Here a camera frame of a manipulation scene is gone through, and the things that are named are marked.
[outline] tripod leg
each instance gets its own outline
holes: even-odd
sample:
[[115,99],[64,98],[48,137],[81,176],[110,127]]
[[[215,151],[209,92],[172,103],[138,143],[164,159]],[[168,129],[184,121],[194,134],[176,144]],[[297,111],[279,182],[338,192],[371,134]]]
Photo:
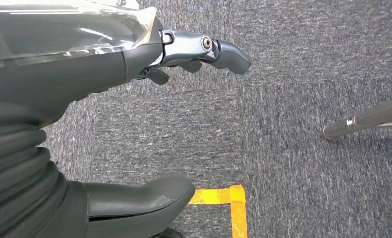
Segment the tripod leg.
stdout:
[[323,129],[326,139],[336,139],[364,129],[392,126],[392,100],[347,117]]

